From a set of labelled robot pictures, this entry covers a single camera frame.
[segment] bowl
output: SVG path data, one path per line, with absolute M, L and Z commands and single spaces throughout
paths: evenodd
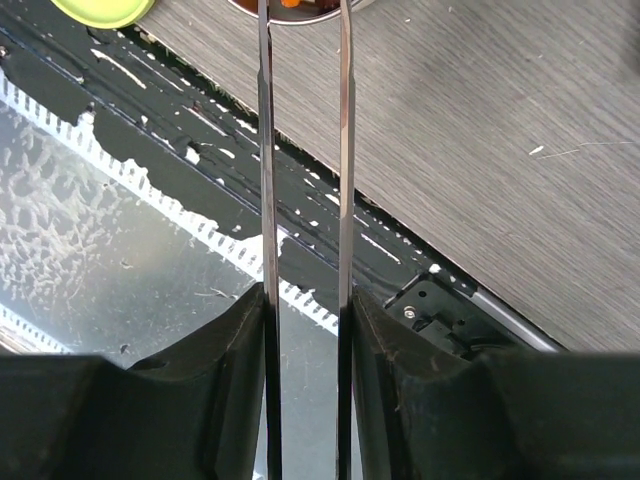
M 258 18 L 258 0 L 227 0 L 242 12 Z M 373 3 L 374 0 L 351 0 L 353 11 Z M 270 0 L 271 23 L 275 25 L 313 25 L 323 22 L 340 15 L 340 1 L 336 0 L 338 5 L 332 10 L 322 10 L 317 7 L 312 0 L 302 1 L 300 6 L 295 8 L 286 8 L 282 6 L 280 0 Z

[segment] wooden table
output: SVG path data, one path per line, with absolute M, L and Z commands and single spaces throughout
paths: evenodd
M 640 347 L 630 3 L 377 0 L 355 17 L 357 186 L 576 349 Z M 163 0 L 142 26 L 256 108 L 253 19 Z M 335 169 L 339 23 L 273 35 L 276 125 Z

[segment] white paint splatter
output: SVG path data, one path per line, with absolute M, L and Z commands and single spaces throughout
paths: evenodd
M 129 52 L 129 56 L 131 58 L 133 58 L 135 61 L 139 62 L 140 64 L 142 64 L 145 68 L 148 68 L 149 70 L 151 70 L 154 74 L 156 74 L 157 76 L 159 76 L 161 79 L 163 79 L 165 82 L 167 82 L 169 85 L 171 85 L 173 88 L 175 88 L 176 90 L 178 90 L 179 92 L 184 92 L 184 90 L 176 83 L 172 82 L 171 80 L 169 80 L 167 77 L 165 77 L 164 75 L 162 75 L 160 72 L 158 72 L 155 68 L 153 68 L 151 65 L 148 65 L 144 60 L 142 60 L 141 58 L 137 57 L 136 55 L 134 55 L 133 53 Z
M 229 158 L 236 158 L 236 156 L 226 148 L 219 148 L 218 150 L 220 150 L 220 152 L 224 153 Z
M 169 142 L 169 140 L 167 140 L 166 138 L 162 138 L 160 135 L 158 135 L 155 132 L 151 132 L 151 136 L 153 138 L 155 138 L 156 140 L 158 140 L 159 142 L 164 143 L 167 147 L 169 147 L 171 150 L 175 150 L 175 148 L 173 148 L 173 145 L 171 145 L 171 143 Z
M 535 155 L 536 153 L 540 153 L 542 150 L 544 150 L 544 146 L 540 145 L 539 147 L 536 147 L 533 150 L 531 150 L 529 152 L 529 155 Z
M 369 228 L 369 224 L 367 222 L 365 222 L 364 220 L 362 220 L 359 216 L 354 215 L 356 220 L 359 221 L 362 225 L 364 225 L 365 227 Z
M 240 125 L 242 128 L 249 130 L 251 133 L 257 135 L 258 129 L 254 128 L 249 122 L 245 122 L 244 120 L 241 120 L 239 118 L 236 119 L 236 122 L 238 122 L 238 125 Z
M 91 49 L 91 53 L 93 53 L 93 55 L 98 59 L 98 60 L 106 60 L 107 62 L 109 62 L 111 65 L 113 65 L 114 67 L 116 67 L 118 70 L 120 70 L 122 73 L 124 73 L 127 77 L 129 77 L 131 80 L 133 80 L 140 88 L 142 88 L 143 90 L 147 89 L 147 86 L 144 84 L 144 82 L 142 80 L 140 80 L 138 77 L 136 77 L 133 73 L 131 73 L 129 70 L 127 70 L 125 67 L 123 67 L 122 65 L 120 65 L 118 62 L 116 62 L 114 59 L 112 59 L 110 56 L 102 53 L 100 50 L 96 50 L 95 48 Z
M 95 112 L 82 112 L 78 116 L 78 127 L 86 127 L 93 131 L 93 122 L 95 121 Z
M 282 255 L 282 242 L 284 241 L 285 238 L 288 237 L 288 235 L 284 233 L 282 230 L 278 229 L 277 237 L 278 237 L 278 256 L 280 256 Z M 262 263 L 262 247 L 263 247 L 263 240 L 262 240 L 262 234 L 260 234 L 260 235 L 256 235 L 255 237 L 249 237 L 239 241 L 237 243 L 236 250 L 240 251 L 243 248 L 246 248 L 248 252 L 256 252 L 256 256 L 258 257 L 256 261 L 259 261 L 260 263 Z
M 192 108 L 188 108 L 187 110 L 189 112 L 191 112 L 193 115 L 195 115 L 198 118 L 198 120 L 200 120 L 202 123 L 206 124 L 209 128 L 215 130 L 217 133 L 219 133 L 223 137 L 227 137 L 228 136 L 226 133 L 224 133 L 222 131 L 222 129 L 220 127 L 218 127 L 215 123 L 209 121 L 209 119 L 207 117 L 205 117 L 204 115 L 201 115 L 200 112 L 197 112 L 197 111 L 193 110 Z
M 360 236 L 365 239 L 367 242 L 369 242 L 371 245 L 373 245 L 374 247 L 376 247 L 378 250 L 380 250 L 382 253 L 384 253 L 387 257 L 391 258 L 392 260 L 394 260 L 396 263 L 400 264 L 400 259 L 398 257 L 396 257 L 395 255 L 393 255 L 391 252 L 389 252 L 388 250 L 386 250 L 385 248 L 383 248 L 380 244 L 376 243 L 374 240 L 372 240 L 371 238 L 367 237 L 364 233 L 361 233 Z
M 336 205 L 340 206 L 340 200 L 338 200 L 337 197 L 331 195 L 331 194 L 326 194 L 325 197 L 327 197 L 329 200 L 331 200 L 333 203 L 335 203 Z
M 194 165 L 197 165 L 198 163 L 200 163 L 200 154 L 196 152 L 196 150 L 193 147 L 187 147 L 187 153 L 185 155 L 185 158 L 189 160 L 191 163 L 193 163 Z

